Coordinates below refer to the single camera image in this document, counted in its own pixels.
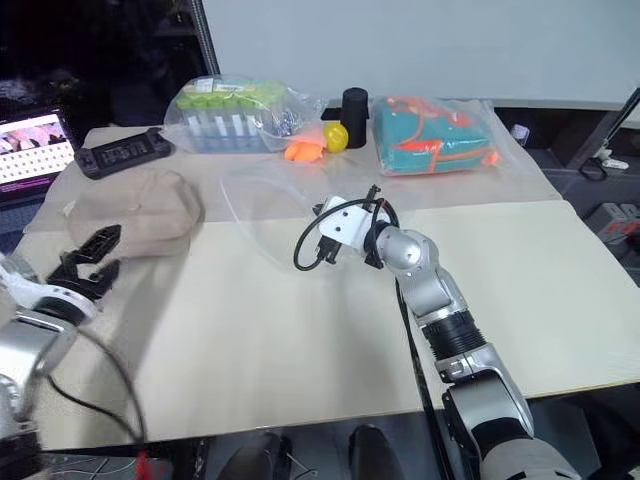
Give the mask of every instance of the plastic bag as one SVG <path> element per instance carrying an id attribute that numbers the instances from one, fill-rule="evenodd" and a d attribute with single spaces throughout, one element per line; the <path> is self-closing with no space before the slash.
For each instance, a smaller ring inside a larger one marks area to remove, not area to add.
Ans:
<path id="1" fill-rule="evenodd" d="M 260 153 L 321 142 L 326 103 L 277 81 L 219 75 L 190 80 L 169 104 L 162 135 L 194 153 Z"/>
<path id="2" fill-rule="evenodd" d="M 500 159 L 490 126 L 466 102 L 384 97 L 373 117 L 383 175 L 469 170 Z"/>

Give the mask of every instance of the orange toy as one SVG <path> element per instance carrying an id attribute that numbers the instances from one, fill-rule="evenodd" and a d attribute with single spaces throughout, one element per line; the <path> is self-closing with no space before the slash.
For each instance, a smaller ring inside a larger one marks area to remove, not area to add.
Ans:
<path id="1" fill-rule="evenodd" d="M 308 163 L 322 158 L 322 145 L 295 142 L 284 151 L 284 158 L 292 162 Z"/>

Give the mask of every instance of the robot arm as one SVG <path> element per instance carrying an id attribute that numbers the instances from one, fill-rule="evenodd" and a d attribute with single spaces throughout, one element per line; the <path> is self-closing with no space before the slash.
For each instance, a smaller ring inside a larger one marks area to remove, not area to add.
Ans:
<path id="1" fill-rule="evenodd" d="M 370 206 L 378 191 L 375 186 L 370 190 Z M 373 213 L 358 205 L 339 209 L 344 203 L 333 197 L 317 210 L 320 215 L 335 211 L 318 223 L 323 235 L 319 258 L 331 251 L 335 262 L 339 246 L 347 245 L 369 265 L 386 267 L 395 275 L 431 346 L 440 378 L 451 384 L 443 395 L 451 433 L 480 458 L 483 478 L 579 478 L 557 451 L 534 438 L 526 400 L 494 346 L 475 326 L 452 276 L 438 263 L 434 242 L 392 225 L 388 214 L 376 218 L 380 203 Z"/>
<path id="2" fill-rule="evenodd" d="M 22 480 L 42 473 L 37 430 L 31 420 L 40 382 L 73 345 L 77 327 L 93 318 L 94 302 L 111 288 L 119 262 L 89 279 L 78 265 L 95 264 L 120 239 L 120 226 L 97 232 L 79 250 L 64 254 L 61 265 L 40 283 L 29 265 L 0 254 L 0 283 L 19 310 L 0 328 L 0 478 Z"/>

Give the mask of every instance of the laptop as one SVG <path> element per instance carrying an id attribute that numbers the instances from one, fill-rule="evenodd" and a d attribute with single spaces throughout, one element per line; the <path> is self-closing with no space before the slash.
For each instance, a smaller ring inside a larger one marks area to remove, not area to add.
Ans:
<path id="1" fill-rule="evenodd" d="M 0 252 L 13 252 L 75 143 L 59 107 L 0 118 Z"/>

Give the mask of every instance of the folded cloth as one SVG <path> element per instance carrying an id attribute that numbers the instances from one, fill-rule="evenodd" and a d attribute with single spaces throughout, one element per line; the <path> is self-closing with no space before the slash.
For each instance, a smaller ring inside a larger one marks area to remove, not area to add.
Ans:
<path id="1" fill-rule="evenodd" d="M 83 192 L 67 213 L 79 247 L 97 230 L 121 225 L 110 257 L 174 255 L 189 248 L 202 208 L 191 186 L 172 171 L 142 168 L 109 176 Z"/>

